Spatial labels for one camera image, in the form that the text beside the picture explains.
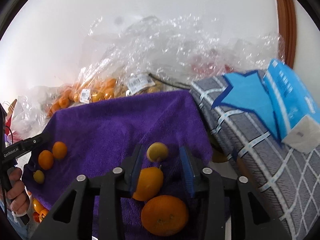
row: tissue box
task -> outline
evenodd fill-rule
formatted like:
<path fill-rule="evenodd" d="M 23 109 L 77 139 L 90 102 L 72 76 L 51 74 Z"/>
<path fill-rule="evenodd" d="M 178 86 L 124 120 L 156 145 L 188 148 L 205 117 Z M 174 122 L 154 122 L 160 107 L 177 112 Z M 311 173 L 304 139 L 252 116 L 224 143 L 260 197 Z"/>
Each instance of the tissue box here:
<path fill-rule="evenodd" d="M 320 144 L 320 111 L 295 72 L 273 59 L 263 78 L 283 143 L 304 153 Z"/>

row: black gripper frame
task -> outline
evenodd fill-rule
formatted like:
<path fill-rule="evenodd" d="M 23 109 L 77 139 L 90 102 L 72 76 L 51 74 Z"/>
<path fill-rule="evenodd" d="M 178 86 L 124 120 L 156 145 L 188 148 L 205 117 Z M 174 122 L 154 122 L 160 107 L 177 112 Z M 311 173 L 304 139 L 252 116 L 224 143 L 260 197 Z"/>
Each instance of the black gripper frame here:
<path fill-rule="evenodd" d="M 31 240 L 91 240 L 93 205 L 99 197 L 99 240 L 124 240 L 120 198 L 131 198 L 145 155 L 135 147 L 131 157 L 104 176 L 78 176 L 56 201 Z"/>
<path fill-rule="evenodd" d="M 199 240 L 225 239 L 224 198 L 230 198 L 232 240 L 290 240 L 281 221 L 266 208 L 260 194 L 246 179 L 229 179 L 206 169 L 184 147 L 193 171 L 193 198 L 202 202 L 203 221 Z"/>

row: small orange fruit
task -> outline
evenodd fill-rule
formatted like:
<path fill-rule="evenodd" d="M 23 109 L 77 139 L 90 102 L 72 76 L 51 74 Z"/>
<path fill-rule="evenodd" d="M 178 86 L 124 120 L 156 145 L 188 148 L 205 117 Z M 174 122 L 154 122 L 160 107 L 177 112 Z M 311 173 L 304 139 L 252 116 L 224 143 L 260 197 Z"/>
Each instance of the small orange fruit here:
<path fill-rule="evenodd" d="M 117 84 L 117 80 L 114 78 L 109 78 L 104 82 L 105 88 L 114 88 Z"/>
<path fill-rule="evenodd" d="M 53 166 L 53 155 L 50 151 L 44 150 L 39 154 L 38 163 L 44 170 L 49 170 Z"/>
<path fill-rule="evenodd" d="M 40 214 L 39 214 L 39 221 L 40 223 L 42 222 L 42 220 L 45 218 L 45 216 L 49 213 L 49 210 L 47 210 L 46 208 L 43 209 Z"/>
<path fill-rule="evenodd" d="M 73 94 L 72 94 L 72 92 L 69 94 L 69 100 L 73 102 Z"/>
<path fill-rule="evenodd" d="M 68 148 L 63 142 L 55 142 L 52 154 L 55 159 L 62 160 L 67 155 Z"/>
<path fill-rule="evenodd" d="M 67 107 L 69 107 L 70 105 L 70 100 L 68 97 L 65 97 L 65 96 L 62 96 L 59 98 L 59 106 L 62 108 L 62 109 L 65 109 Z"/>
<path fill-rule="evenodd" d="M 63 97 L 66 97 L 66 98 L 69 98 L 71 94 L 71 88 L 68 88 L 67 90 L 65 90 L 63 93 L 62 93 L 62 96 Z"/>
<path fill-rule="evenodd" d="M 157 167 L 145 168 L 140 171 L 136 192 L 132 198 L 147 201 L 158 194 L 163 185 L 163 172 Z"/>
<path fill-rule="evenodd" d="M 141 211 L 142 226 L 156 236 L 172 236 L 180 232 L 188 219 L 186 204 L 173 196 L 152 198 Z"/>
<path fill-rule="evenodd" d="M 76 103 L 79 102 L 79 92 L 73 93 L 73 101 Z"/>
<path fill-rule="evenodd" d="M 110 99 L 110 98 L 115 98 L 115 95 L 114 95 L 114 89 L 113 88 L 107 88 L 105 91 L 104 91 L 104 100 L 107 100 L 107 99 Z"/>
<path fill-rule="evenodd" d="M 103 99 L 103 93 L 102 92 L 93 92 L 92 93 L 92 102 L 98 102 Z"/>
<path fill-rule="evenodd" d="M 38 214 L 40 214 L 40 212 L 44 210 L 44 206 L 37 199 L 34 198 L 32 204 L 33 208 Z"/>
<path fill-rule="evenodd" d="M 50 108 L 50 110 L 49 110 L 48 117 L 52 117 L 53 114 L 54 114 L 55 112 L 57 112 L 58 110 L 60 110 L 59 102 L 55 102 L 55 103 L 51 106 L 51 108 Z"/>

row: barcode sticker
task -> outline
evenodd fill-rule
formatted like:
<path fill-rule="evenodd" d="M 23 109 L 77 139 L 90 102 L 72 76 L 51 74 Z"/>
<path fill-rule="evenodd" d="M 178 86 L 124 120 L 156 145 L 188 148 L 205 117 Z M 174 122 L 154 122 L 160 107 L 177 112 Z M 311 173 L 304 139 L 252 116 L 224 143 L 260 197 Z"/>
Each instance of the barcode sticker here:
<path fill-rule="evenodd" d="M 153 87 L 156 84 L 148 74 L 139 74 L 133 78 L 130 78 L 127 82 L 128 89 L 131 94 L 134 95 L 147 87 Z"/>
<path fill-rule="evenodd" d="M 80 102 L 85 104 L 90 103 L 90 95 L 91 95 L 90 89 L 83 89 L 80 95 Z"/>

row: red item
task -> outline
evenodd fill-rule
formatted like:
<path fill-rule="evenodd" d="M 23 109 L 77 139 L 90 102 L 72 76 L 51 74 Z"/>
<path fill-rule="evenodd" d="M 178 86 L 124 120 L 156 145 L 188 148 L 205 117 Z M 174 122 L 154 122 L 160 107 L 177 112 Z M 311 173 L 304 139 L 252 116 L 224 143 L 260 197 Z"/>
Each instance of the red item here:
<path fill-rule="evenodd" d="M 11 126 L 11 117 L 12 117 L 12 116 L 10 116 L 10 118 L 8 119 L 8 121 L 7 121 L 6 124 L 5 124 L 5 125 L 8 126 L 8 127 Z M 5 134 L 8 136 L 9 133 L 10 133 L 10 131 L 9 131 L 9 129 L 6 127 L 6 128 L 5 128 Z"/>
<path fill-rule="evenodd" d="M 39 214 L 37 212 L 33 212 L 32 216 L 35 222 L 40 223 Z"/>

